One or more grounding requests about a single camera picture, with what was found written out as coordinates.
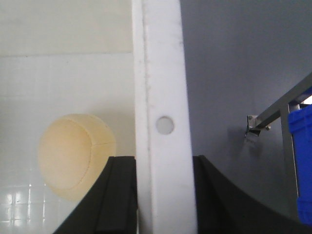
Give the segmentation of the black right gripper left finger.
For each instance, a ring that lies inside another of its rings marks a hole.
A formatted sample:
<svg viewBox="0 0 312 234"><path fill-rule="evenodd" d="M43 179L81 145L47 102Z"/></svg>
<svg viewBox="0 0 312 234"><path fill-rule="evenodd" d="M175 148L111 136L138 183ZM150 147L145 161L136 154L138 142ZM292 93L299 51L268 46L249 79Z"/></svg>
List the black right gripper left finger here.
<svg viewBox="0 0 312 234"><path fill-rule="evenodd" d="M135 234L137 209L136 160L134 156L111 156L94 185L55 233Z"/></svg>

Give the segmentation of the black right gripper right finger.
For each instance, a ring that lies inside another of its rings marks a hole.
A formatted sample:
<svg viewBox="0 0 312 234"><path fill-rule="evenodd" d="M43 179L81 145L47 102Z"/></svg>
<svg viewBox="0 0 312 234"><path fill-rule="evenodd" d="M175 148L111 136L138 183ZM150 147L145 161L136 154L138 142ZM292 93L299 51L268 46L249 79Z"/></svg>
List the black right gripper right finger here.
<svg viewBox="0 0 312 234"><path fill-rule="evenodd" d="M311 227L257 201L205 156L193 157L197 231L200 234L310 234Z"/></svg>

